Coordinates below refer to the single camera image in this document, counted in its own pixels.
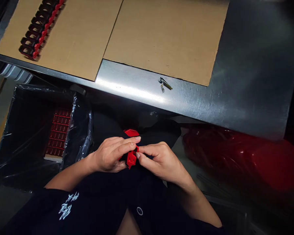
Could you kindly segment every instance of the stainless steel table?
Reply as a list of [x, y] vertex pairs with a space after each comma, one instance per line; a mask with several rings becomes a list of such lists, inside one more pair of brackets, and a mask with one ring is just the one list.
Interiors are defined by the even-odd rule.
[[[10, 0], [0, 39], [15, 10]], [[272, 140], [282, 139], [294, 89], [294, 13], [288, 3], [231, 0], [208, 87], [103, 60], [95, 82], [0, 55], [0, 60]]]

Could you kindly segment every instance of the cardboard sheet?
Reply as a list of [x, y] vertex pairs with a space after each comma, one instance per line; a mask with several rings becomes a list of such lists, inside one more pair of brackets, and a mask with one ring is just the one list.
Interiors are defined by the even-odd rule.
[[227, 0], [123, 0], [104, 59], [209, 85]]
[[94, 81], [121, 3], [67, 0], [35, 62], [18, 49], [41, 0], [19, 0], [0, 41], [0, 54]]

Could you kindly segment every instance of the red plastic part in box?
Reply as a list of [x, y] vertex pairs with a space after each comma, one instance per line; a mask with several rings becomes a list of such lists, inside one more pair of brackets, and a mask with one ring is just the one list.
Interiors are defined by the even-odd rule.
[[53, 116], [52, 127], [46, 148], [46, 154], [62, 156], [64, 143], [69, 129], [71, 111], [67, 109], [56, 109]]

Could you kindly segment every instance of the right hand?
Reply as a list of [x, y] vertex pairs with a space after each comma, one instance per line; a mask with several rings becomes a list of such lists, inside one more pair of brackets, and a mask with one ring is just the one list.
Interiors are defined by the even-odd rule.
[[[153, 156], [151, 160], [145, 154]], [[179, 185], [190, 175], [165, 142], [139, 147], [136, 153], [139, 163], [162, 180]]]

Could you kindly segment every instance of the forearm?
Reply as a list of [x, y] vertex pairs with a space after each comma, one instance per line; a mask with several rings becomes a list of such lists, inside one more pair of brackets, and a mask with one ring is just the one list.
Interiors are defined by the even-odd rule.
[[176, 185], [181, 204], [190, 217], [222, 227], [217, 213], [188, 173]]
[[86, 157], [58, 173], [46, 184], [45, 188], [60, 189], [70, 192], [82, 181], [82, 179], [91, 173], [92, 171], [89, 168], [88, 159]]

